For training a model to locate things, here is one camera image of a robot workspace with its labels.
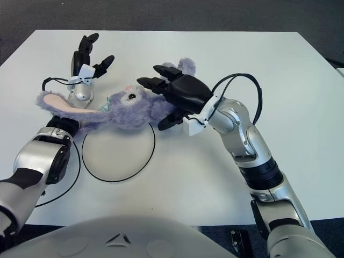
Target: plush bunny ear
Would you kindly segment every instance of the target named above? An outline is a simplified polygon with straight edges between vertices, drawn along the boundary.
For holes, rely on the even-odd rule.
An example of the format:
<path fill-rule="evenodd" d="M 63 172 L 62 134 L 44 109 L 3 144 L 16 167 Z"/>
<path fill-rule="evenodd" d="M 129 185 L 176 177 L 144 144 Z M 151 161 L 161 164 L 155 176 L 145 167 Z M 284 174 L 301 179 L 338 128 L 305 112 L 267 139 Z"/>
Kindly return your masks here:
<path fill-rule="evenodd" d="M 104 122 L 107 121 L 106 112 L 90 109 L 78 109 L 67 103 L 65 98 L 58 93 L 43 91 L 36 99 L 36 105 L 50 111 L 53 115 L 65 117 L 76 121 Z"/>
<path fill-rule="evenodd" d="M 179 61 L 178 67 L 183 74 L 194 76 L 196 73 L 196 65 L 190 58 L 182 58 Z"/>

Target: plush toy face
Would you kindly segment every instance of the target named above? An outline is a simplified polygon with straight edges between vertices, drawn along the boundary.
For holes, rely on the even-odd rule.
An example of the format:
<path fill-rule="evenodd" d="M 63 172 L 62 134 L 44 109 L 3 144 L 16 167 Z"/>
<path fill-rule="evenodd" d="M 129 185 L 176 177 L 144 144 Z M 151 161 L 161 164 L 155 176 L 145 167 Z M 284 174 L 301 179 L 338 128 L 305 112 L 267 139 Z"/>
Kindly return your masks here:
<path fill-rule="evenodd" d="M 128 86 L 124 90 L 124 95 L 120 98 L 120 102 L 124 106 L 131 106 L 134 104 L 139 103 L 142 100 L 142 96 L 144 95 L 143 87 L 136 85 L 136 86 Z"/>

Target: black band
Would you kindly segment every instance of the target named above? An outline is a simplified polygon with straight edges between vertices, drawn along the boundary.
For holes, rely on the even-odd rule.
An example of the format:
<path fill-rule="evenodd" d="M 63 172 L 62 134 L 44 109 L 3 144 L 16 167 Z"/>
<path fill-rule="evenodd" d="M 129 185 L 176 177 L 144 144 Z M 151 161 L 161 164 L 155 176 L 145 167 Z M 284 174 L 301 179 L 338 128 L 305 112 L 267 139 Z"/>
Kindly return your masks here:
<path fill-rule="evenodd" d="M 23 190 L 31 187 L 41 180 L 43 174 L 34 169 L 29 168 L 18 168 L 16 172 L 8 179 L 0 181 L 1 183 L 11 183 L 19 186 Z"/>
<path fill-rule="evenodd" d="M 281 183 L 283 175 L 278 168 L 276 161 L 271 159 L 254 168 L 240 168 L 240 172 L 249 187 L 256 190 L 266 190 Z"/>
<path fill-rule="evenodd" d="M 79 130 L 79 122 L 68 118 L 53 116 L 53 118 L 48 122 L 47 127 L 59 128 L 74 137 Z"/>

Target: white bracket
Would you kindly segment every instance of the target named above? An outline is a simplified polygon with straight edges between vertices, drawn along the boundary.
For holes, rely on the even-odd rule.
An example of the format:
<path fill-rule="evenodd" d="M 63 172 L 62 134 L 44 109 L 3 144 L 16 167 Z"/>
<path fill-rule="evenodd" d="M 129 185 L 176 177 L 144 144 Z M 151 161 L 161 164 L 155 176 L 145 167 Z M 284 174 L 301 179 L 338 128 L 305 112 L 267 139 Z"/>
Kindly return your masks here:
<path fill-rule="evenodd" d="M 219 96 L 213 95 L 199 114 L 190 114 L 186 117 L 183 117 L 183 128 L 189 136 L 193 136 L 203 131 L 203 129 L 209 123 L 209 116 L 214 111 L 214 106 L 219 100 Z"/>

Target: white table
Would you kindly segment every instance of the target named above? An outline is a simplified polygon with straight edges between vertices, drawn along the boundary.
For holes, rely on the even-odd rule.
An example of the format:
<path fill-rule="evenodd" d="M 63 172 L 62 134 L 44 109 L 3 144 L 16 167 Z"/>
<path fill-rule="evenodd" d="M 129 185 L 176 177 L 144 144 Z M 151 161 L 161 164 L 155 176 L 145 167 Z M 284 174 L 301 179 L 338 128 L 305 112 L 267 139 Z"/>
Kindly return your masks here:
<path fill-rule="evenodd" d="M 35 31 L 0 67 L 1 178 L 11 176 L 17 152 L 51 117 L 34 104 L 43 79 L 68 78 L 73 51 L 91 33 Z M 153 65 L 182 57 L 195 61 L 196 76 L 209 86 L 231 73 L 254 75 L 264 102 L 257 126 L 309 218 L 344 217 L 344 79 L 298 33 L 98 33 L 91 62 L 116 56 L 108 73 L 95 82 L 98 104 L 138 77 L 156 76 Z M 48 87 L 67 93 L 59 84 Z M 235 80 L 226 96 L 245 103 L 253 117 L 257 99 L 250 82 Z M 68 188 L 76 168 L 73 150 L 66 178 L 47 194 L 53 197 Z M 27 223 L 70 225 L 100 216 L 144 214 L 192 225 L 252 224 L 249 202 L 244 180 L 216 132 L 208 128 L 190 138 L 176 127 L 157 132 L 153 159 L 136 177 L 105 183 L 82 165 L 71 191 L 35 209 Z"/>

